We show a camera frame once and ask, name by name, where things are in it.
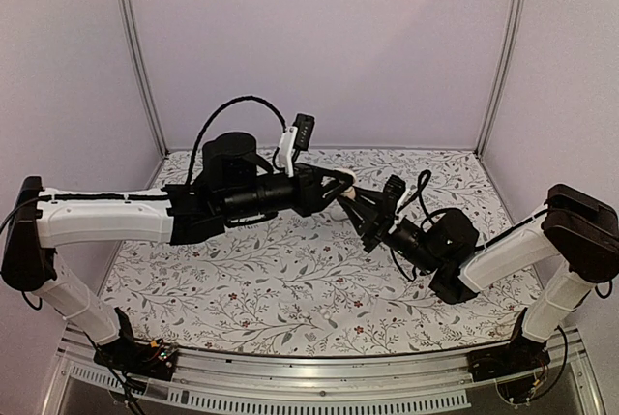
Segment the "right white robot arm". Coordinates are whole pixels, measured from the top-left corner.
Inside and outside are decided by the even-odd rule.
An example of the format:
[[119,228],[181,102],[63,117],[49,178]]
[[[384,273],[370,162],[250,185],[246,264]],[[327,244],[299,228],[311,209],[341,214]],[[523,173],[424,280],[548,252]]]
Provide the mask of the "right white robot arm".
[[338,202],[367,252],[384,244],[429,275],[431,290],[446,304],[467,302],[517,271],[562,258],[562,266],[523,313],[516,338],[501,349],[500,364],[509,372],[534,361],[537,344],[547,341],[596,285],[618,274],[617,212],[567,185],[551,187],[536,212],[483,244],[462,210],[439,210],[438,221],[422,229],[399,215],[403,197],[403,186],[395,183],[381,192],[357,189]]

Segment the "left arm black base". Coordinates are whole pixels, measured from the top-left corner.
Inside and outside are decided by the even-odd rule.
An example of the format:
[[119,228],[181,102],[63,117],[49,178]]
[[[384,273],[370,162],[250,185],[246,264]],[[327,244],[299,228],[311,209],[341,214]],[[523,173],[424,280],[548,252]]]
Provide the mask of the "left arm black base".
[[97,345],[94,362],[113,370],[170,381],[175,372],[179,346],[163,339],[141,342],[133,335],[129,318],[118,307],[118,337],[107,344]]

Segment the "white earbud charging case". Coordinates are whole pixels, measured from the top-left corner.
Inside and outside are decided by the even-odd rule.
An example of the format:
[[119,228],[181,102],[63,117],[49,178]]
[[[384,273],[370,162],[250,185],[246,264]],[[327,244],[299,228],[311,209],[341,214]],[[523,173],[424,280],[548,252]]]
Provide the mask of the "white earbud charging case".
[[342,191],[339,197],[345,197],[349,200],[354,200],[357,196],[357,191],[354,185],[350,185],[344,191]]

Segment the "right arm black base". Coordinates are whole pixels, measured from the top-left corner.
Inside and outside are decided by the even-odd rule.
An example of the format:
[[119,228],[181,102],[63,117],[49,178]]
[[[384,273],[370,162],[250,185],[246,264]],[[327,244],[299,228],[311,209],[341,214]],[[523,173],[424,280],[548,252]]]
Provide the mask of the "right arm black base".
[[545,380],[545,368],[550,363],[546,341],[531,341],[523,336],[522,324],[526,312],[527,309],[524,309],[517,317],[507,343],[466,354],[468,372],[475,382],[513,376],[525,371],[542,371],[540,376],[528,373],[497,385],[499,396],[512,404],[525,403],[536,396]]

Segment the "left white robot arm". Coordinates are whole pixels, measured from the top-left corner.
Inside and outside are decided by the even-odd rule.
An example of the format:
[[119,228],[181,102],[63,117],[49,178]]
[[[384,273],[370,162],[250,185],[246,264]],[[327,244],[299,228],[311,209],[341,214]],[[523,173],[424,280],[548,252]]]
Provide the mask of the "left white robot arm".
[[127,316],[101,302],[56,259],[58,247],[102,241],[194,245],[228,228],[269,221],[282,210],[302,217],[321,212],[353,186],[354,176],[296,163],[308,146],[295,132],[284,133],[272,163],[258,155],[252,135],[224,133],[203,145],[198,176],[159,190],[69,193],[28,177],[1,226],[7,232],[1,277],[49,303],[122,370],[136,370],[144,352]]

